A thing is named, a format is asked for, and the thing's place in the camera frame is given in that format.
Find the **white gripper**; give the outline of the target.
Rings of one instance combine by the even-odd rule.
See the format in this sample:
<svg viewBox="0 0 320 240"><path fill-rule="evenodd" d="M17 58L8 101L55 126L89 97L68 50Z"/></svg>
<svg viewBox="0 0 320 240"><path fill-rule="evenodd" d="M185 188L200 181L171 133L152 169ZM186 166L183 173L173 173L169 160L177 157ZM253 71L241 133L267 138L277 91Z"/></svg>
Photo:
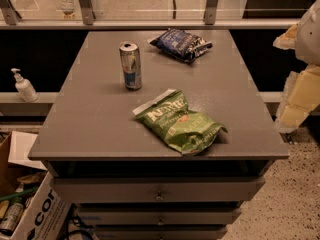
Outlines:
<svg viewBox="0 0 320 240"><path fill-rule="evenodd" d="M278 36L273 46L295 49L299 60L314 64L300 73L291 71L286 79L275 128L280 133L291 133L320 105L320 66L316 66L320 65L320 0L308 9L299 24Z"/></svg>

